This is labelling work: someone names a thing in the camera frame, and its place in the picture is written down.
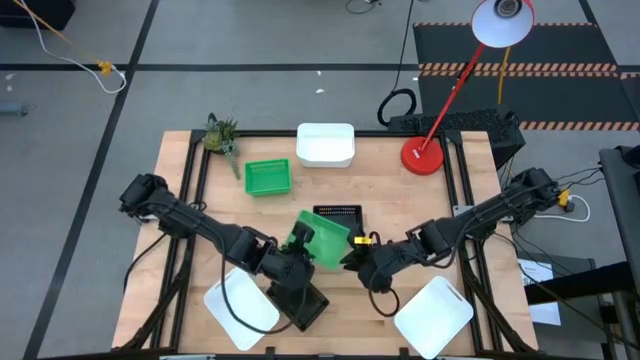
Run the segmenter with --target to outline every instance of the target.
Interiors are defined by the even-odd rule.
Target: wooden tabletop
[[[160,148],[155,173],[167,180],[174,194],[179,192],[189,136],[190,133],[186,131],[166,132]],[[311,210],[313,205],[359,204],[362,205],[366,232],[378,231],[383,241],[403,240],[406,230],[429,219],[451,214],[444,171],[441,169],[424,177],[404,169],[399,153],[405,140],[356,138],[356,155],[349,168],[309,169],[302,167],[296,158],[295,137],[240,138],[240,164],[289,158],[293,188],[286,195],[253,198],[245,194],[244,181],[234,178],[225,158],[213,155],[204,194],[204,201],[208,205],[205,212],[221,222],[250,225],[282,241],[291,232],[302,209]],[[500,190],[489,141],[485,133],[463,133],[463,140],[473,195],[476,203],[480,203]],[[200,147],[199,154],[196,154],[189,192],[191,197],[195,193],[201,151]],[[453,147],[450,152],[457,193],[462,202],[462,187]],[[498,226],[498,232],[510,237],[505,225]],[[142,226],[136,255],[159,235],[156,223]],[[168,241],[165,241],[146,256],[131,274],[113,340],[114,346],[129,340],[156,305],[167,249]],[[496,237],[486,242],[485,254],[496,305],[523,340],[537,348],[513,247]],[[205,292],[220,279],[220,258],[209,241],[196,241],[179,349],[181,352],[239,352],[203,303]],[[463,293],[457,263],[446,270],[416,265],[393,277],[393,286],[401,305],[436,275],[446,277]],[[269,285],[263,276],[256,277],[256,282],[263,291]],[[280,354],[397,355],[400,347],[411,349],[393,321],[382,318],[374,311],[356,273],[330,271],[317,266],[312,283],[330,300],[329,307],[306,332],[291,327],[281,334],[265,336],[250,353],[264,353],[267,346],[274,346]],[[374,296],[383,310],[393,308],[391,295]],[[486,317],[479,302],[478,308],[484,346],[491,349]],[[167,334],[172,318],[173,309],[170,308],[165,321],[163,344],[168,344]],[[281,315],[276,327],[287,320]],[[447,345],[442,354],[473,355],[469,326]]]

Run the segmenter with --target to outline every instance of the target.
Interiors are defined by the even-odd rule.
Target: black metal frame
[[[203,130],[193,130],[191,132],[191,137],[189,141],[189,148],[187,151],[187,158],[185,163],[185,170],[182,177],[182,184],[180,189],[179,198],[181,200],[186,200],[188,197],[188,189],[190,185],[190,180],[193,172],[193,165],[195,160],[195,154],[198,147],[198,144],[203,139],[205,132]],[[296,136],[295,130],[238,130],[238,137],[293,137]],[[386,130],[380,131],[356,131],[356,137],[380,137],[380,138],[398,138],[398,137],[411,137],[415,136],[413,133],[397,133],[397,132],[388,132]],[[465,195],[465,202],[469,205],[473,205],[473,194],[471,189],[471,181],[469,178],[469,173],[467,170],[466,158],[464,155],[462,137],[460,136],[460,132],[447,132],[445,135],[440,135],[439,137],[443,153],[444,153],[444,172],[447,183],[449,202],[453,209],[453,206],[458,204],[456,187],[454,181],[454,175],[451,168],[451,158],[448,151],[448,140],[455,145],[457,160],[459,162],[460,168],[460,176],[462,179],[463,193]],[[204,186],[208,173],[208,165],[209,165],[209,157],[210,152],[207,150],[203,150],[202,154],[202,162],[200,164],[200,172],[198,174],[198,182],[196,186],[196,194],[194,201],[201,202],[204,195]],[[169,285],[172,283],[174,267],[176,262],[176,255],[178,250],[179,239],[172,239],[172,244],[175,243],[175,248],[172,250],[170,247],[169,253],[167,256],[167,262],[165,265],[165,278],[163,278],[163,286],[164,291],[161,292],[161,299],[163,295],[167,293]],[[185,258],[184,263],[187,266],[191,267],[193,261],[193,249],[195,246],[195,237],[190,237],[186,239],[186,250],[185,250]],[[478,277],[481,280],[481,283],[487,293],[491,293],[491,287],[489,283],[489,274],[486,266],[486,258],[484,256],[484,251],[481,246],[474,248],[475,256],[478,259]],[[468,253],[466,247],[461,247],[460,257],[462,261],[468,261]],[[169,347],[160,348],[160,342],[162,337],[162,326],[163,320],[160,319],[158,324],[156,325],[155,332],[152,337],[152,342],[150,343],[150,349],[136,349],[136,350],[128,350],[121,349],[116,350],[111,353],[103,353],[103,354],[93,354],[93,355],[82,355],[78,356],[67,356],[67,357],[58,357],[55,358],[57,360],[75,360],[79,358],[87,358],[90,356],[94,359],[147,359],[155,356],[156,358],[159,355],[181,355],[177,352],[180,335],[182,331],[182,322],[184,318],[184,310],[187,304],[186,295],[189,286],[189,278],[190,271],[184,273],[184,276],[181,280],[181,288],[177,294],[176,301],[176,309],[174,315],[174,322],[170,334],[170,344]],[[476,312],[476,303],[475,303],[475,295],[471,292],[471,289],[465,284],[465,297],[472,305],[474,309],[474,313]],[[538,353],[514,353],[514,352],[504,352],[502,350],[502,342],[500,333],[493,323],[493,320],[490,317],[487,317],[491,329],[491,338],[492,343],[494,345],[494,349],[496,350],[486,350],[484,349],[482,342],[482,333],[480,330],[479,322],[477,316],[474,316],[470,321],[470,327],[472,332],[472,340],[474,345],[475,356],[484,357],[484,358],[492,358],[492,359],[505,359],[505,360],[551,360],[551,359],[560,359],[560,360],[583,360],[578,358],[566,358],[566,357],[557,357],[557,356],[547,356]],[[268,347],[265,349],[264,355],[245,355],[245,354],[215,354],[216,359],[261,359],[261,360],[276,360],[276,359],[300,359],[300,360],[311,360],[311,359],[332,359],[332,360],[356,360],[356,359],[370,359],[370,360],[409,360],[409,359],[422,359],[419,356],[410,356],[407,348],[399,348],[397,356],[377,356],[377,355],[366,355],[366,356],[343,356],[343,355],[277,355],[275,352],[275,348]]]

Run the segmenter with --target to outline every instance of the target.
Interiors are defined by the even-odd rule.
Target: green basket
[[[347,247],[350,230],[327,218],[302,210],[298,219],[315,231],[310,242],[304,244],[305,249],[313,256],[313,262],[329,269],[340,266],[340,260]],[[287,243],[294,240],[293,235],[287,237]]]
[[[253,196],[286,194],[291,191],[289,159],[244,164],[244,191]]]

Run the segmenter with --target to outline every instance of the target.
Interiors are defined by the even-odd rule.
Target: red desk lamp
[[[409,171],[417,175],[430,175],[442,166],[444,154],[440,144],[433,141],[433,135],[453,99],[473,71],[485,45],[492,48],[515,45],[529,34],[533,22],[531,0],[486,0],[478,5],[471,19],[471,29],[480,44],[427,136],[413,137],[402,147],[402,164]]]

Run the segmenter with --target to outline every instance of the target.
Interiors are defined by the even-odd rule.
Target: yellow clamp
[[[111,61],[98,61],[98,67],[102,70],[101,73],[104,76],[111,74],[111,67],[113,64]]]
[[[560,193],[560,196],[558,196],[558,205],[560,205],[561,207],[565,207],[567,206],[568,202],[569,202],[569,189],[565,189]]]
[[[353,238],[353,243],[356,245],[371,245],[373,244],[373,240],[366,236],[356,236]]]

